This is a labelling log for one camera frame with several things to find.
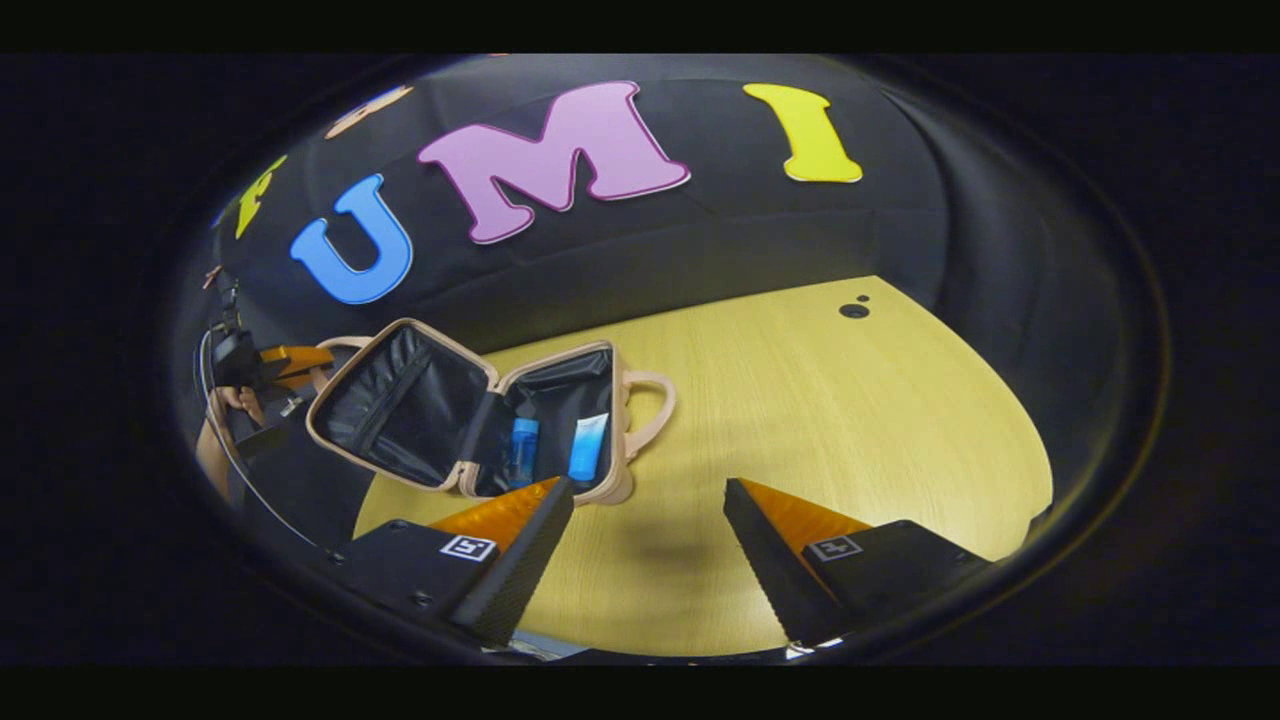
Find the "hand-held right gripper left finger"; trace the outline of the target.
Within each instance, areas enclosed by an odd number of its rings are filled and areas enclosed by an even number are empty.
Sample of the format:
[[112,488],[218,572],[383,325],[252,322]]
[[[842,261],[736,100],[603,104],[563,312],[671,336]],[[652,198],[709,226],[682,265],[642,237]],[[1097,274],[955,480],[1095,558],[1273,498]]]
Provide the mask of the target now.
[[430,524],[396,518],[335,550],[335,580],[415,625],[504,647],[573,509],[572,482],[553,477]]

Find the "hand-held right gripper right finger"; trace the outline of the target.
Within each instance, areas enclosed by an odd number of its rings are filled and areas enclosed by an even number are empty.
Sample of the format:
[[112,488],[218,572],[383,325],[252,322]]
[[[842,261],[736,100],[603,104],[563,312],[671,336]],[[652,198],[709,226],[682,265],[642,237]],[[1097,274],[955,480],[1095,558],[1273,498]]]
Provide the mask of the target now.
[[723,515],[786,638],[818,646],[932,609],[991,562],[909,519],[872,525],[745,478]]

